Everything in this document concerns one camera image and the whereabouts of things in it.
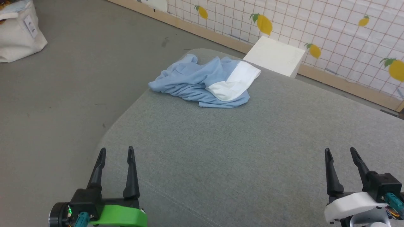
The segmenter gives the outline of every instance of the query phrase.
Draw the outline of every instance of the green plastic bracket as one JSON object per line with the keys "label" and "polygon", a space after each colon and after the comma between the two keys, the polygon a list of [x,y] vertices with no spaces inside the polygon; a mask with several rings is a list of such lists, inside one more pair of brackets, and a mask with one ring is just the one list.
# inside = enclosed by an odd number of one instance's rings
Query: green plastic bracket
{"label": "green plastic bracket", "polygon": [[147,216],[143,211],[136,208],[119,205],[105,205],[100,219],[97,221],[90,221],[89,224],[147,227]]}

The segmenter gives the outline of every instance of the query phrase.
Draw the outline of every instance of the blue and white garment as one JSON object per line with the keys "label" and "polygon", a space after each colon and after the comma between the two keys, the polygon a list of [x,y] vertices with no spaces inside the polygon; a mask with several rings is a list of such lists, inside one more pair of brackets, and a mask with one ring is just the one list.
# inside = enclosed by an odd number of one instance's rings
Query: blue and white garment
{"label": "blue and white garment", "polygon": [[156,92],[198,101],[200,107],[232,108],[246,103],[247,89],[261,70],[244,61],[215,57],[205,65],[186,55],[161,72],[149,87]]}

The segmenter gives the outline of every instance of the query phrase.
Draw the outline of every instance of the canvas bag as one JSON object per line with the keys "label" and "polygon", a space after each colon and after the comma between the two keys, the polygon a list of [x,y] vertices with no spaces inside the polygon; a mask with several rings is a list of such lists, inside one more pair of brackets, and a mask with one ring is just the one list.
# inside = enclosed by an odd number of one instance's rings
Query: canvas bag
{"label": "canvas bag", "polygon": [[[24,58],[41,51],[48,44],[38,28],[38,17],[32,0],[20,0],[6,6],[0,11],[0,20],[3,19],[7,20],[0,25],[0,62]],[[31,22],[33,35],[24,20]]]}

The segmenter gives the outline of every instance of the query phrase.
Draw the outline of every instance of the grid pattern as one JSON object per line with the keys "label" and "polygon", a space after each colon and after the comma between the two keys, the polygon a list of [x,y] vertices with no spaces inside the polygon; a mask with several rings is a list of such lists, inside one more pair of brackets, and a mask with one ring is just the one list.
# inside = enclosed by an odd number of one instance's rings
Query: grid pattern
{"label": "grid pattern", "polygon": [[[384,58],[404,60],[404,0],[168,0],[168,13],[231,37],[255,44],[259,37],[306,50],[303,63],[349,82],[404,99],[404,82],[392,78]],[[195,6],[206,10],[200,16]],[[270,36],[250,19],[259,13],[272,24]],[[368,15],[365,26],[358,23]]]}

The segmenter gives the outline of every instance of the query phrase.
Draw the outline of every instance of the wooden board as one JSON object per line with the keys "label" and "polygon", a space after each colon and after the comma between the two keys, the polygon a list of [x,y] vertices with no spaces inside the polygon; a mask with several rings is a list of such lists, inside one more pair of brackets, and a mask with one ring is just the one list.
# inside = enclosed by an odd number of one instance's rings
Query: wooden board
{"label": "wooden board", "polygon": [[[198,25],[188,23],[168,13],[154,10],[148,5],[140,3],[135,0],[108,0],[108,1],[129,8],[131,10],[134,10],[151,18],[157,19],[161,22],[175,26],[179,29],[185,30],[187,32],[211,40],[213,42],[219,43],[221,45],[227,46],[229,48],[232,48],[245,54],[248,53],[248,51],[252,48],[252,45],[210,31]],[[390,97],[388,95],[377,92],[373,89],[364,87],[362,85],[348,82],[342,78],[333,76],[331,74],[309,67],[307,65],[301,65],[298,73],[305,77],[317,80],[319,82],[343,90],[345,92],[351,93],[353,95],[374,102],[386,108],[395,110],[397,112],[400,112],[404,109],[404,101],[401,102],[396,98]]]}

